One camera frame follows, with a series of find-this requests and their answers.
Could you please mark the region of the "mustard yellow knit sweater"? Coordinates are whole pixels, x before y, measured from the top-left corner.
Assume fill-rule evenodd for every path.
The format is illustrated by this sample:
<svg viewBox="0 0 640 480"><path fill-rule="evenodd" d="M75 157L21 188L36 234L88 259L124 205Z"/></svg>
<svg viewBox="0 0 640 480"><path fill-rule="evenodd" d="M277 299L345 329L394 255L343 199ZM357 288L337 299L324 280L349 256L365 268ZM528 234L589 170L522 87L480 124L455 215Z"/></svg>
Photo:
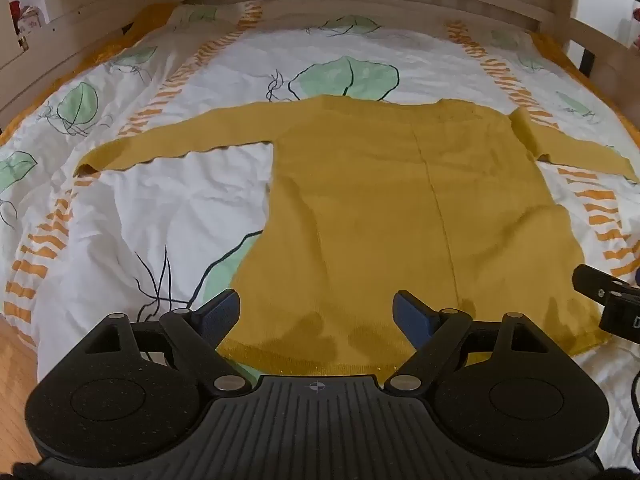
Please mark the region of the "mustard yellow knit sweater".
<svg viewBox="0 0 640 480"><path fill-rule="evenodd" d="M599 174L634 170L526 110L348 96L254 103L104 144L77 173L184 167L198 153L264 142L274 151L269 212L230 283L241 314L222 350L233 361L272 374L386 376L410 352L390 306L401 289L483 321L520 311L573 356L602 342L596 305L570 282L582 248L540 167L596 195Z"/></svg>

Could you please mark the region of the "red toy on shelf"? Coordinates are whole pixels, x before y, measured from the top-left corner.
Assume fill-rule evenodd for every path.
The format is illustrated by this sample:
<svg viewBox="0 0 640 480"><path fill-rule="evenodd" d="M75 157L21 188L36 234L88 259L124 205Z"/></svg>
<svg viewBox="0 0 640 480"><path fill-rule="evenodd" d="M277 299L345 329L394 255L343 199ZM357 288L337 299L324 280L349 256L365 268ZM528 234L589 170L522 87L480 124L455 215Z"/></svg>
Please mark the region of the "red toy on shelf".
<svg viewBox="0 0 640 480"><path fill-rule="evenodd" d="M36 6L22 6L17 0L10 2L11 15L16 32L19 35L29 35L43 24L41 11Z"/></svg>

